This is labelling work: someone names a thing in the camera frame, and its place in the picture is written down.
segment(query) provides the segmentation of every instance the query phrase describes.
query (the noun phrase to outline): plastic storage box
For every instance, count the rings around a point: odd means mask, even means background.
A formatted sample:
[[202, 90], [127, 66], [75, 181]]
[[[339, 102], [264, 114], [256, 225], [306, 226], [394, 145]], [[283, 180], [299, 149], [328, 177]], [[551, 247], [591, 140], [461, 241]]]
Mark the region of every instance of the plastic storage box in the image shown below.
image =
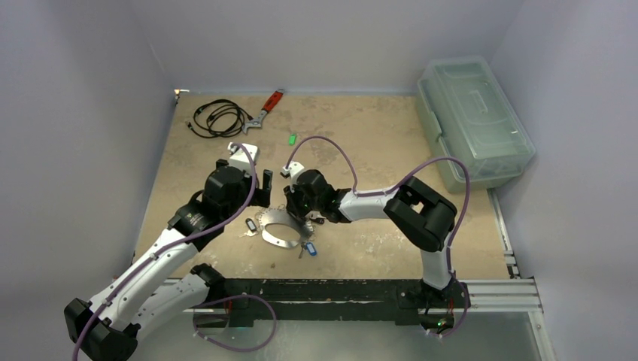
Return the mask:
[[[473, 190], [520, 175], [536, 150], [481, 56], [433, 60], [418, 81], [417, 112], [435, 156], [455, 156]], [[437, 162], [451, 193], [465, 190], [461, 168]]]

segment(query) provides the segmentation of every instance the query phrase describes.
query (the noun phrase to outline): black cable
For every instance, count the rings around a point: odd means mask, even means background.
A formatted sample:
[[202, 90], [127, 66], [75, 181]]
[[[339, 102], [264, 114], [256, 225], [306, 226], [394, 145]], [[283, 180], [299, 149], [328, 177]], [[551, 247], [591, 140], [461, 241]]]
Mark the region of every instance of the black cable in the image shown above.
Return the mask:
[[[213, 110], [212, 113], [208, 115], [208, 118], [206, 118], [205, 126], [200, 124], [197, 121], [197, 117], [204, 110], [206, 110], [206, 108], [213, 105], [218, 106], [218, 108]], [[215, 124], [215, 122], [217, 122], [224, 115], [228, 115], [228, 114], [235, 116], [235, 122], [231, 126], [226, 128], [225, 130], [214, 130], [213, 125]], [[242, 127], [244, 126], [244, 123], [252, 119], [253, 117], [251, 117], [250, 114], [248, 114], [244, 109], [239, 107], [239, 105], [237, 105], [235, 102], [231, 102], [228, 99], [218, 99], [213, 102], [202, 105], [201, 107], [197, 108], [195, 113], [193, 113], [193, 122], [198, 128], [200, 128], [207, 134], [198, 133], [193, 127], [193, 124], [191, 122], [188, 122], [187, 125], [188, 125], [188, 129], [190, 129], [193, 133], [195, 133], [195, 135], [201, 138], [209, 138], [209, 139], [219, 138], [219, 137], [230, 138], [239, 134], [242, 131]]]

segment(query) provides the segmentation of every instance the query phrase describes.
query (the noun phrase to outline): box lid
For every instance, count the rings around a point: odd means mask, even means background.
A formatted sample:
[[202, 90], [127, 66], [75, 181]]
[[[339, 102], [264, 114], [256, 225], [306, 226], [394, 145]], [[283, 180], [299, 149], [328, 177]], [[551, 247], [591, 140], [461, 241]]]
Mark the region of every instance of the box lid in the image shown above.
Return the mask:
[[[433, 79], [445, 95], [458, 129], [474, 159], [535, 152], [488, 64], [479, 56], [435, 61]], [[442, 122], [443, 134], [448, 124]], [[461, 141], [448, 139], [449, 142]]]

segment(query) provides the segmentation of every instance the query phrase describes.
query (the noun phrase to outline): wrench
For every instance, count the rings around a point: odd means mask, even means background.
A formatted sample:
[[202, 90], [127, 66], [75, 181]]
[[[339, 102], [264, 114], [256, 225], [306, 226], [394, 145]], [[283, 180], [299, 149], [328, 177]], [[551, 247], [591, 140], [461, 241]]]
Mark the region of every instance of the wrench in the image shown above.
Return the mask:
[[266, 100], [266, 103], [261, 108], [261, 112], [259, 113], [259, 115], [256, 118], [244, 123], [244, 126], [242, 127], [242, 131], [244, 132], [244, 134], [248, 134], [249, 128], [261, 128], [263, 123], [263, 118], [265, 118], [266, 115], [268, 115], [268, 113], [270, 113], [270, 111], [275, 107], [275, 105], [277, 105], [277, 103], [279, 102], [279, 99], [281, 99], [283, 95], [284, 95], [283, 89], [278, 89], [276, 92], [274, 92], [270, 96], [270, 98]]

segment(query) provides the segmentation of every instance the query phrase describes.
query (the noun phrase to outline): workbench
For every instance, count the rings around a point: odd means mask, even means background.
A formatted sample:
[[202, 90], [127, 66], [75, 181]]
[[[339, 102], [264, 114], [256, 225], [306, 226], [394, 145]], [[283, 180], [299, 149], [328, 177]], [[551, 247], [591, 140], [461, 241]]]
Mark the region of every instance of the workbench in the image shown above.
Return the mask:
[[[416, 165], [431, 157], [411, 96], [295, 96], [284, 95], [262, 129], [234, 138], [204, 139], [188, 128], [193, 112], [215, 99], [229, 99], [256, 116], [268, 95], [225, 96], [181, 93], [166, 148], [157, 172], [135, 254], [142, 255], [154, 243], [166, 222], [203, 189], [215, 161], [227, 159], [230, 141], [257, 145], [261, 154], [257, 172], [270, 169], [271, 206], [284, 207], [283, 188], [288, 180], [279, 175], [297, 142], [311, 135], [333, 139], [350, 156], [359, 177], [358, 190], [388, 187]], [[204, 120], [210, 111], [201, 115]], [[220, 120], [219, 129], [232, 123]], [[295, 160], [316, 168], [335, 188], [349, 188], [353, 178], [341, 154], [331, 144], [312, 140]], [[450, 199], [460, 210], [463, 194], [449, 194], [436, 166], [417, 173], [424, 183]], [[299, 258], [299, 246], [276, 247], [260, 235], [249, 237], [244, 220], [261, 208], [249, 207], [225, 232], [211, 241], [172, 277], [181, 278], [197, 264], [213, 265], [228, 278], [420, 278], [419, 249], [389, 220], [362, 220], [351, 224], [316, 226], [313, 243], [317, 256]], [[467, 215], [452, 248], [452, 265], [460, 279], [509, 279], [503, 242], [495, 221], [494, 206], [485, 190], [472, 191]]]

